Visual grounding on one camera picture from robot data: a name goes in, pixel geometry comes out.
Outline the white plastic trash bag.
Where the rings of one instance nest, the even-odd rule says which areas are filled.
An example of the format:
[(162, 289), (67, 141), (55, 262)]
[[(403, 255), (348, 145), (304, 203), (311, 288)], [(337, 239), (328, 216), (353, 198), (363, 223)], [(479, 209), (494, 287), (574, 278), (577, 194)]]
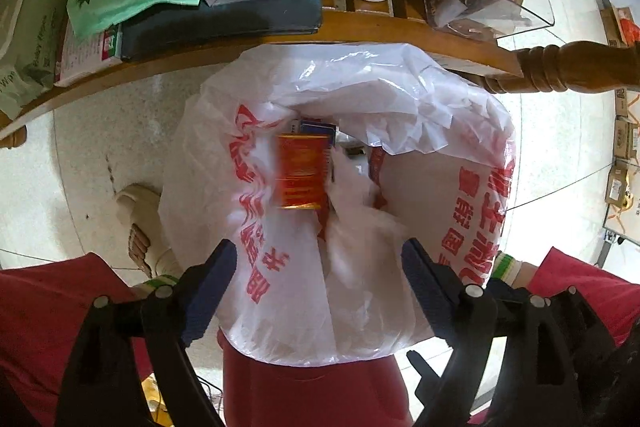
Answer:
[[(279, 136), (304, 119), (369, 150), (330, 147), (326, 211), (288, 209)], [(514, 167), (498, 98), (405, 43), (258, 46), (203, 82), (166, 162), (160, 219), (184, 267), (221, 241), (238, 266), (217, 311), (228, 343), (277, 365), (387, 357), (430, 337), (402, 272), (417, 239), (464, 283), (497, 254)]]

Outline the dark blue book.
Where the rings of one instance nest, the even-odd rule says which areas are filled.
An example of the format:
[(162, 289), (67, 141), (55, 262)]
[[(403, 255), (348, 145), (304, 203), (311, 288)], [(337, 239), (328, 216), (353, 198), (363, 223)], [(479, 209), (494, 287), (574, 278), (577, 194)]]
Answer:
[(157, 4), (122, 23), (122, 60), (142, 60), (218, 38), (309, 35), (321, 22), (321, 0)]

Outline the red cigarette box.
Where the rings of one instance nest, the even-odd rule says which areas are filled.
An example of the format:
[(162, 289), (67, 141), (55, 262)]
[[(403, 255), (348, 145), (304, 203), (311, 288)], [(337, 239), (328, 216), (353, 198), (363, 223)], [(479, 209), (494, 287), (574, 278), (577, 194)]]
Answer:
[(326, 205), (330, 140), (322, 134), (277, 137), (277, 200), (283, 209), (319, 210)]

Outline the wooden shelf under table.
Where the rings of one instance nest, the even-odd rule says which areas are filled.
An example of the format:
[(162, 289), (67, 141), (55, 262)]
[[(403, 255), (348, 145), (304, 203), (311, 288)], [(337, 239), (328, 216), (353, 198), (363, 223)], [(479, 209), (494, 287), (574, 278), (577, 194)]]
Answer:
[(564, 46), (507, 51), (495, 43), (446, 34), (410, 18), (377, 12), (326, 11), (313, 35), (215, 39), (202, 46), (122, 63), (81, 79), (69, 88), (54, 88), (28, 104), (20, 116), (1, 118), (1, 146), (26, 141), (26, 124), (86, 96), (157, 74), (228, 63), (261, 44), (409, 43), (440, 66), (457, 72), (492, 94), (564, 92), (602, 93), (639, 88), (639, 46), (616, 48), (576, 41)]

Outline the beige slipper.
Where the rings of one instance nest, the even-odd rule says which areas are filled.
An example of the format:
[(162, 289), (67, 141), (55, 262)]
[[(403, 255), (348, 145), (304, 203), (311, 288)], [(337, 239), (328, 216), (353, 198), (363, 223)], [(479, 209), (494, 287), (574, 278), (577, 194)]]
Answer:
[(143, 185), (130, 184), (115, 195), (114, 201), (116, 218), (127, 233), (129, 258), (150, 279), (178, 280), (183, 269), (160, 222), (160, 195)]

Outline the cardboard boxes on floor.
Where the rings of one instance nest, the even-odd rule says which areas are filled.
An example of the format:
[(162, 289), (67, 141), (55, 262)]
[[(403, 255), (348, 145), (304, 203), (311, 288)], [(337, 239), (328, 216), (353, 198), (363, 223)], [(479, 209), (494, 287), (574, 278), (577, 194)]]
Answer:
[[(603, 9), (600, 15), (610, 46), (629, 48), (639, 42), (639, 26), (629, 6)], [(634, 113), (632, 106), (638, 103), (638, 95), (631, 96), (626, 88), (614, 90), (614, 164), (608, 176), (605, 202), (620, 210), (634, 205), (630, 176), (631, 165), (639, 165), (639, 107)]]

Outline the red trousers leg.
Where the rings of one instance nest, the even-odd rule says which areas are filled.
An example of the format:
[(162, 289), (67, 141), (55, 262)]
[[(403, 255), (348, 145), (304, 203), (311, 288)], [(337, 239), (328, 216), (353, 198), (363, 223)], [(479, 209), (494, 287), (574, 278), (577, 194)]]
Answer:
[(1, 424), (52, 426), (77, 336), (94, 300), (128, 303), (163, 280), (130, 286), (98, 255), (1, 272)]

